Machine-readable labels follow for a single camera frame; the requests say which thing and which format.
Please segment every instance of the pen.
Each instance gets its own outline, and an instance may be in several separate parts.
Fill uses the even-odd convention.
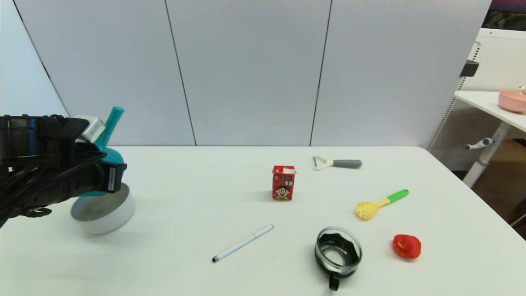
[[[253,235],[251,235],[249,238],[245,239],[244,241],[236,244],[235,246],[233,246],[232,248],[226,250],[225,252],[215,256],[214,258],[212,258],[212,262],[217,262],[221,259],[223,259],[224,257],[234,253],[235,251],[241,249],[243,246],[247,245],[249,242],[255,240],[256,238],[262,236],[263,234],[271,231],[272,229],[274,229],[274,225],[271,224],[263,229],[261,229],[260,231],[254,233]]]

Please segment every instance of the pink bowl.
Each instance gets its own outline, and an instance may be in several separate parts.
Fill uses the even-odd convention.
[[[526,94],[500,91],[499,106],[511,112],[526,112]]]

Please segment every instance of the tabletop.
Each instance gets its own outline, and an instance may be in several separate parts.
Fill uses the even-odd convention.
[[[128,222],[85,233],[74,200],[2,228],[0,295],[331,295],[317,234],[335,225],[363,259],[339,295],[526,294],[526,242],[427,151],[417,147],[115,147],[136,201]],[[359,159],[360,169],[313,169],[313,155]],[[292,201],[271,197],[274,165],[297,170]],[[353,210],[410,194],[369,220]],[[255,231],[239,251],[211,259]],[[405,261],[396,234],[417,236]]]
[[[526,132],[526,114],[506,111],[499,107],[499,92],[457,91],[455,97]]]

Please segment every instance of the black handle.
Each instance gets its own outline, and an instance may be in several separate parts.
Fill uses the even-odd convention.
[[[329,277],[329,288],[332,291],[338,291],[339,286],[340,286],[340,280],[334,276],[334,273],[331,273]]]

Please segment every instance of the cartoon boy face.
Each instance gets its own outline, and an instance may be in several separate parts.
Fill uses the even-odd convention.
[[[276,190],[276,194],[278,194],[279,199],[288,199],[287,195],[290,193],[290,191],[285,186],[278,187],[278,190]]]

